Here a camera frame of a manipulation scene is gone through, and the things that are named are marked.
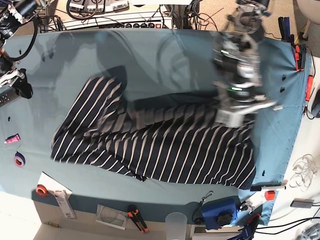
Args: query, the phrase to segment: plastic bag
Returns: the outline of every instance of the plastic bag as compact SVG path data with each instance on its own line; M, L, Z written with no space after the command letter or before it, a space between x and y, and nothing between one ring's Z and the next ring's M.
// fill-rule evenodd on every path
M320 224L313 225L302 233L295 240L318 240L320 239Z

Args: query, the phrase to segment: tape roll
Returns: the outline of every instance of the tape roll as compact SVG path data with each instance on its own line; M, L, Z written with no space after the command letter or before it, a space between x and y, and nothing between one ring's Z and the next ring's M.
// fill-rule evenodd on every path
M26 159L20 152L16 152L13 161L19 168L22 168L26 164Z
M36 194L38 194L40 197L48 196L48 191L45 186L38 184L38 186L35 189Z

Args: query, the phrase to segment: clear plastic cup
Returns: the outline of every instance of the clear plastic cup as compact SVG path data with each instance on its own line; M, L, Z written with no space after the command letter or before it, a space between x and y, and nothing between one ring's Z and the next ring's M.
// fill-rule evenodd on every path
M185 240L187 220L186 215L180 212L173 212L166 216L166 240Z

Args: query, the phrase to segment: paper sheet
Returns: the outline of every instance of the paper sheet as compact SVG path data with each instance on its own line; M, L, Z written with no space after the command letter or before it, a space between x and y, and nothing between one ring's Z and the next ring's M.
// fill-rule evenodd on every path
M65 190L66 195L69 199L70 195L72 194L72 191L54 180L53 178L49 177L47 174L44 172L41 173L38 184L41 184L45 186L46 190L51 193L52 195L54 194L55 190Z

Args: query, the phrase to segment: orange clamp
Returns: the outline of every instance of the orange clamp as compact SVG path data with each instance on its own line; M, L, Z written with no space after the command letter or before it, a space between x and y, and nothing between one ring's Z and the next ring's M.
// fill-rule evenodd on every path
M313 83L314 83L314 77L312 75L309 75L308 82L306 85L306 92L305 92L305 100L306 101L310 100L311 88L312 88Z

